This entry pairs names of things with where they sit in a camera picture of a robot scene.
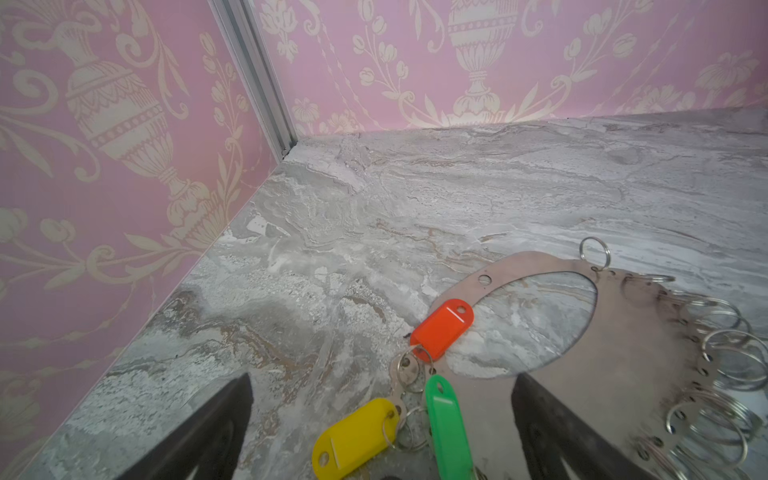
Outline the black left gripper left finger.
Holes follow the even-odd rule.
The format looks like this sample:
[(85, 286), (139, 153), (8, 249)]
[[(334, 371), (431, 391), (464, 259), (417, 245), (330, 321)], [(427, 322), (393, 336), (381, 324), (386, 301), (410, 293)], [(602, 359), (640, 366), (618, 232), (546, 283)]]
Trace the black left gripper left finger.
[(254, 402), (250, 377), (229, 381), (120, 475), (122, 479), (231, 479)]

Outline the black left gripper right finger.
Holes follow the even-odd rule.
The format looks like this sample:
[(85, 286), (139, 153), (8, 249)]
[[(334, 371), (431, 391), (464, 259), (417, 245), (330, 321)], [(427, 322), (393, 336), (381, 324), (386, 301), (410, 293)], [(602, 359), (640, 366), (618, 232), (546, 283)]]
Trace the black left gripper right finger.
[(533, 479), (651, 479), (529, 374), (517, 377), (511, 405)]

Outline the green key tag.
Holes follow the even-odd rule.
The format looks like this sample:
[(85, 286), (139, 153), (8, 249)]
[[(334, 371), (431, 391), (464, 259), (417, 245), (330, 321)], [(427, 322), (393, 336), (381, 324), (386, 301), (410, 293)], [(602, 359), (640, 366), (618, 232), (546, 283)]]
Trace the green key tag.
[(452, 385), (433, 375), (424, 388), (433, 451), (441, 479), (475, 479), (475, 469), (460, 405)]

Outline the yellow key tag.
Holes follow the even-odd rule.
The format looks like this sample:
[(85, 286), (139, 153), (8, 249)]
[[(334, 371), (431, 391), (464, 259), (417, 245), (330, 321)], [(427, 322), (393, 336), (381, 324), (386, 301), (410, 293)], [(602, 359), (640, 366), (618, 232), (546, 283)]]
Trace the yellow key tag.
[(396, 438), (400, 413), (388, 399), (369, 401), (325, 430), (312, 451), (318, 479), (343, 479), (390, 447)]

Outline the red key tag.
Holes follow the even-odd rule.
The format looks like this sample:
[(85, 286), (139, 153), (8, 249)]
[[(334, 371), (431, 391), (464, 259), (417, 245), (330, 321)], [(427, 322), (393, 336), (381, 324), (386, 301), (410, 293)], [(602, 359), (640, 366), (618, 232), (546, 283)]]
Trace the red key tag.
[(413, 353), (423, 362), (440, 359), (473, 324), (472, 307), (460, 299), (449, 299), (419, 324), (410, 336)]

